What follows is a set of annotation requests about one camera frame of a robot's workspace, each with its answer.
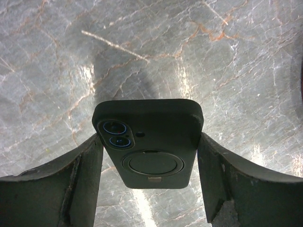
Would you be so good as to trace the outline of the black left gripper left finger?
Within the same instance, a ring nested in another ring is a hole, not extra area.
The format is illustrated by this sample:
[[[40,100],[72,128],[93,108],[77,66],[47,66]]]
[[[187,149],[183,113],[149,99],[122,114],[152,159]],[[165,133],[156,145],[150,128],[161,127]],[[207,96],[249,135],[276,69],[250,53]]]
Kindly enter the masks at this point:
[[[103,146],[94,134],[77,148],[0,179],[2,227],[92,227]]]

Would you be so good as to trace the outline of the red round tray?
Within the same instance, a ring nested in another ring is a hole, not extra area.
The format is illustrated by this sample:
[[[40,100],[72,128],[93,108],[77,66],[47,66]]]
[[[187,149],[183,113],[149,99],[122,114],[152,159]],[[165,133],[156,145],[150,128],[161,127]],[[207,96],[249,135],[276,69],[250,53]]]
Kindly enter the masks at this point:
[[[303,119],[303,45],[297,44],[294,47],[294,55],[291,60],[290,89],[291,100],[298,119]]]

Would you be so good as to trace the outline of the black smartphone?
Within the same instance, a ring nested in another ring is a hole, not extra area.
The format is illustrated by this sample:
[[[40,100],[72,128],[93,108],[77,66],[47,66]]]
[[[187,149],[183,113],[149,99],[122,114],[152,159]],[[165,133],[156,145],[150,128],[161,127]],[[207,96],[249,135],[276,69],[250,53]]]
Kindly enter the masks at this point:
[[[131,189],[188,186],[204,118],[190,99],[99,103],[92,124],[124,184]]]

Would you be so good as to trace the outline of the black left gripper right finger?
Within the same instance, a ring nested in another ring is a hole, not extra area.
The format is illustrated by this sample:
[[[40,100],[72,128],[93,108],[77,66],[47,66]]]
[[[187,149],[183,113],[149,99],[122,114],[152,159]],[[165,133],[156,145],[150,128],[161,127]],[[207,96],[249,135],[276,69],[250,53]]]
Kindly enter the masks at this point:
[[[198,169],[213,227],[301,227],[303,179],[259,166],[202,133]]]

